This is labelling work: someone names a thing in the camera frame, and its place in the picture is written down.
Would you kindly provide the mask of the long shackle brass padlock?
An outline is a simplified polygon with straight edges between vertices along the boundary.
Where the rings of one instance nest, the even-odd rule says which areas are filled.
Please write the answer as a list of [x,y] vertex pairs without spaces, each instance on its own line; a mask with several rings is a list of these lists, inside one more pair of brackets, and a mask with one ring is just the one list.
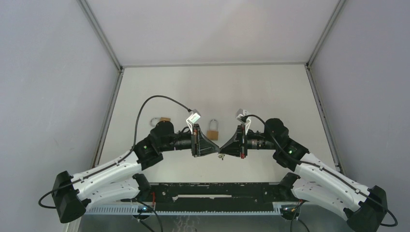
[[206,136],[209,140],[217,141],[219,139],[219,122],[216,119],[211,119],[208,124]]

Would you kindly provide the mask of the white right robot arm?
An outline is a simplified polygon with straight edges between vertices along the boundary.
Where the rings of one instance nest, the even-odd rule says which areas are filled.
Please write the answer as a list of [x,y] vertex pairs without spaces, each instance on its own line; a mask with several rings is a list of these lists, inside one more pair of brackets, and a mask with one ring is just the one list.
[[283,200],[312,202],[340,216],[355,232],[375,232],[383,225],[388,213],[385,190],[360,184],[326,165],[291,139],[280,119],[265,121],[263,132],[239,125],[220,152],[243,159],[250,149],[274,150],[273,159],[290,170],[279,188]]

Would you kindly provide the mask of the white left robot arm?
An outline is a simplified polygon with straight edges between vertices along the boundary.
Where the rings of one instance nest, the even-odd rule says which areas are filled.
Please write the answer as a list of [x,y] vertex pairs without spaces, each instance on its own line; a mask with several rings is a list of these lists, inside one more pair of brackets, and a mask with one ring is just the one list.
[[148,200],[151,188],[141,172],[162,161],[163,152],[174,150],[190,150],[196,158],[218,153],[220,148],[197,124],[191,132],[176,133],[170,121],[159,122],[145,139],[118,158],[81,173],[63,171],[56,176],[51,195],[60,222],[74,221],[100,204]]

